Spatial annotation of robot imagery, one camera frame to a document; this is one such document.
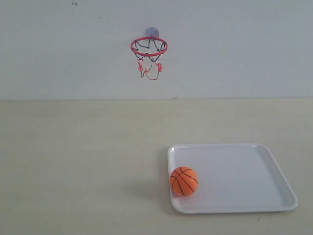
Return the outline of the red mini basketball hoop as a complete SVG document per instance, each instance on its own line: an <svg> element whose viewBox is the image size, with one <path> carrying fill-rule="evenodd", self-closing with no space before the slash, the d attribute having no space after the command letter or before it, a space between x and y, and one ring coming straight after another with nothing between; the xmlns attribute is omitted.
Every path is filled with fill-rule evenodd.
<svg viewBox="0 0 313 235"><path fill-rule="evenodd" d="M163 71L161 58L168 50L168 43L161 38L149 36L135 39L130 48L137 59L137 69L141 78L157 81Z"/></svg>

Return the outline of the clear suction cup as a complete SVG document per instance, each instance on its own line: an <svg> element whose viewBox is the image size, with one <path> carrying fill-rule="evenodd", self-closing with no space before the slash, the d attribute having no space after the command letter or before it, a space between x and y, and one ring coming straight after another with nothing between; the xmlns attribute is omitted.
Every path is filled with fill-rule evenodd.
<svg viewBox="0 0 313 235"><path fill-rule="evenodd" d="M159 31L155 27L149 27L145 30L147 37L159 37Z"/></svg>

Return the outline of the white rectangular plastic tray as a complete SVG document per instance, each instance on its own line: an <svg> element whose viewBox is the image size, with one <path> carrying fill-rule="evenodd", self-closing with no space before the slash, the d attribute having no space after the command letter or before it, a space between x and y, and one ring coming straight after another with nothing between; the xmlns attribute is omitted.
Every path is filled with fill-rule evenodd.
<svg viewBox="0 0 313 235"><path fill-rule="evenodd" d="M199 186L190 196L170 192L186 214L283 212L298 200L272 153L257 143L177 144L168 149L168 172L189 167Z"/></svg>

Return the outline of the small orange toy basketball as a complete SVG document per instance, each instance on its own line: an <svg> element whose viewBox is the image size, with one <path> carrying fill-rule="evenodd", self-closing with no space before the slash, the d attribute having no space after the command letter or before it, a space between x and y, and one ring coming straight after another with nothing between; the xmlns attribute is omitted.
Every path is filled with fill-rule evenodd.
<svg viewBox="0 0 313 235"><path fill-rule="evenodd" d="M198 188L198 182L196 172L186 166L174 169L169 176L170 188L179 197L192 195Z"/></svg>

